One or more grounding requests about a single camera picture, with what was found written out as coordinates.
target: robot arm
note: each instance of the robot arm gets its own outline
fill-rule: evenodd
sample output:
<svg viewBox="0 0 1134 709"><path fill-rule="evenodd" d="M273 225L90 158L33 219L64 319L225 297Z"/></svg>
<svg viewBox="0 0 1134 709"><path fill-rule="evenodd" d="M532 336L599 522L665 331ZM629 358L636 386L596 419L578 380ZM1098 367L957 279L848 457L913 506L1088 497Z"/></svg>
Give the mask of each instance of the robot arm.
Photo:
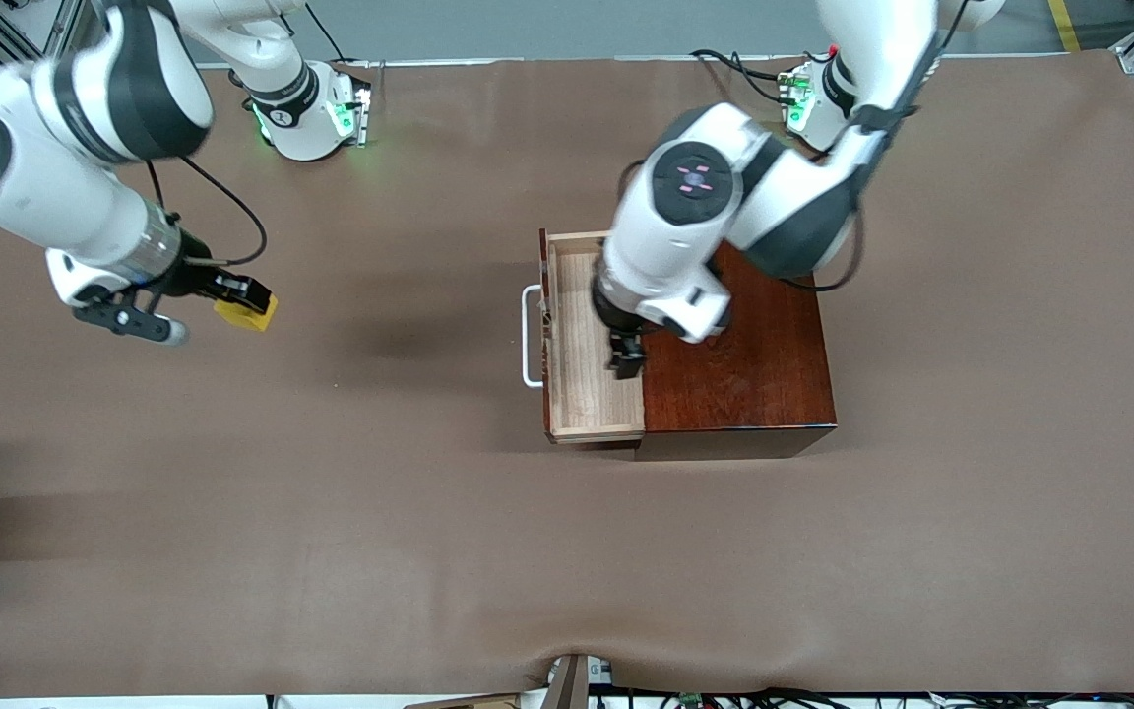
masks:
<svg viewBox="0 0 1134 709"><path fill-rule="evenodd" d="M166 295L269 318L269 290L217 268L175 217L112 174L194 152L213 113L167 1L107 0L101 10L99 45L0 67L0 228L44 247L60 301L117 335L184 341L181 323L154 313ZM152 296L144 309L139 293Z"/></svg>
<svg viewBox="0 0 1134 709"><path fill-rule="evenodd" d="M273 22L305 0L175 0L183 31L232 67L252 99L262 134L293 160L318 160L359 134L370 85L329 64L305 62Z"/></svg>
<svg viewBox="0 0 1134 709"><path fill-rule="evenodd" d="M725 239L773 278L819 269L846 240L865 184L939 56L937 1L818 8L840 47L824 68L850 77L832 103L850 109L833 127L828 161L813 164L729 103L669 127L621 199L593 280L616 377L638 374L638 337L650 323L689 343L723 326L729 295L710 259ZM832 118L829 109L799 111L792 107L787 121Z"/></svg>

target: yellow line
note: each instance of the yellow line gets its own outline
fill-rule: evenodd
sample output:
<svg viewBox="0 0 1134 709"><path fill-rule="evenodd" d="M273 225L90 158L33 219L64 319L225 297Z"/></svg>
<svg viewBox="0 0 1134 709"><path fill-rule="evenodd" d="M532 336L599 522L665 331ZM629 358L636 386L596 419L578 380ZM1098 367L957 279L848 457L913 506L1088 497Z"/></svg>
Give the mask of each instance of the yellow line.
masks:
<svg viewBox="0 0 1134 709"><path fill-rule="evenodd" d="M1057 23L1057 34L1061 35L1061 45L1066 52L1078 52L1078 37L1075 26L1070 23L1070 10L1066 9L1066 0L1048 0L1048 11L1052 12L1052 22Z"/></svg>

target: drawer handle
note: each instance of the drawer handle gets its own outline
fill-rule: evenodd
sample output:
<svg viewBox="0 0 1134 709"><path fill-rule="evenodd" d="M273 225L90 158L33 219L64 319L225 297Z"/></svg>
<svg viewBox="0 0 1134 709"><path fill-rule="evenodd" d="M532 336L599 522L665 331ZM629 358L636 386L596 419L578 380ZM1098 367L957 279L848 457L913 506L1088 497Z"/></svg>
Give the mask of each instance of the drawer handle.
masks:
<svg viewBox="0 0 1134 709"><path fill-rule="evenodd" d="M527 362L527 296L532 293L540 293L541 284L532 284L530 287L523 288L523 297L518 301L518 311L523 313L523 383L526 383L527 389L544 389L545 382L534 380L532 378L532 366Z"/></svg>

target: brown wooden box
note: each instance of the brown wooden box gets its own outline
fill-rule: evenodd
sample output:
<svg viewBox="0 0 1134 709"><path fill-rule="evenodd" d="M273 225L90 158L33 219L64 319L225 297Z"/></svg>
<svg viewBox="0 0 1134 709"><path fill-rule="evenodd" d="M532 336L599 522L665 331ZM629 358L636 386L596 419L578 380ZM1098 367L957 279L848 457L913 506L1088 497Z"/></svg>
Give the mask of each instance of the brown wooden box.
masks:
<svg viewBox="0 0 1134 709"><path fill-rule="evenodd" d="M620 444L636 458L788 458L837 427L814 293L769 279L733 247L717 254L734 296L727 331L702 345L643 338L642 377L607 370L590 279L607 233L541 229L541 378L553 444Z"/></svg>

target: wooden drawer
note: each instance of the wooden drawer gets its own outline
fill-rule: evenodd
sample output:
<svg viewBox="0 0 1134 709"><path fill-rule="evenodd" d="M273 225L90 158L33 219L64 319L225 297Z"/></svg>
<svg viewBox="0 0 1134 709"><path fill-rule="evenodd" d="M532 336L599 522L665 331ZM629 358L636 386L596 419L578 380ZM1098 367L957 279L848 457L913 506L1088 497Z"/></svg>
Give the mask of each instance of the wooden drawer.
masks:
<svg viewBox="0 0 1134 709"><path fill-rule="evenodd" d="M787 458L837 427L814 293L765 278L733 247L717 254L734 295L723 335L643 338L642 377L608 371L590 281L607 233L541 230L541 381L553 444L616 444L661 461Z"/></svg>

